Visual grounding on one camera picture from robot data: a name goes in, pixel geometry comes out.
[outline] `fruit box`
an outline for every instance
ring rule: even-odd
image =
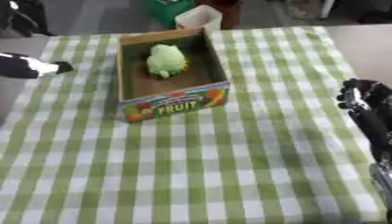
[[[149,74],[146,60],[156,44],[177,46],[187,69],[168,79]],[[129,122],[226,103],[229,81],[203,29],[125,35],[117,47],[118,99]]]

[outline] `plush toy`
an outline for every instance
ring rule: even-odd
[[[150,74],[167,79],[186,69],[186,57],[175,45],[155,45],[147,59]]]

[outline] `green checkered tablecloth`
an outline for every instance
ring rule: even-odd
[[[353,71],[321,27],[215,31],[229,102],[127,124],[115,35],[51,38],[76,72],[27,81],[0,131],[0,223],[383,221]]]

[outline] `fruit illustration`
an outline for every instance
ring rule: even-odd
[[[215,105],[221,105],[225,103],[225,93],[226,89],[225,88],[215,88],[215,89],[210,89],[206,93],[206,99],[203,99],[203,101],[208,102],[205,104],[206,108],[210,108]]]
[[[222,92],[224,92],[224,91],[225,91],[224,89],[220,89],[220,88],[210,89],[206,93],[206,97],[208,97],[210,99],[215,99],[215,98],[221,96]]]
[[[146,102],[139,102],[137,105],[136,105],[136,107],[138,108],[138,109],[140,109],[140,110],[142,110],[142,109],[149,109],[149,108],[151,108],[151,103],[150,102],[148,102],[148,101],[146,101]]]
[[[140,122],[142,120],[142,116],[140,114],[129,114],[128,120],[133,123]]]
[[[130,105],[127,105],[127,106],[125,107],[125,111],[126,111],[126,113],[127,113],[127,114],[134,114],[134,113],[138,113],[138,109],[137,109],[137,108],[135,108],[135,106],[134,106],[134,105],[132,105],[132,104],[130,104]]]
[[[215,103],[215,105],[222,105],[222,104],[225,104],[225,102],[226,102],[225,98],[220,98],[220,99]]]
[[[143,108],[143,109],[141,109],[140,110],[140,113],[143,115],[143,116],[146,116],[146,115],[148,115],[148,114],[152,114],[152,108]]]

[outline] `white container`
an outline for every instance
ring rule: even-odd
[[[176,16],[177,29],[204,27],[208,31],[221,29],[222,14],[216,9],[201,5]]]

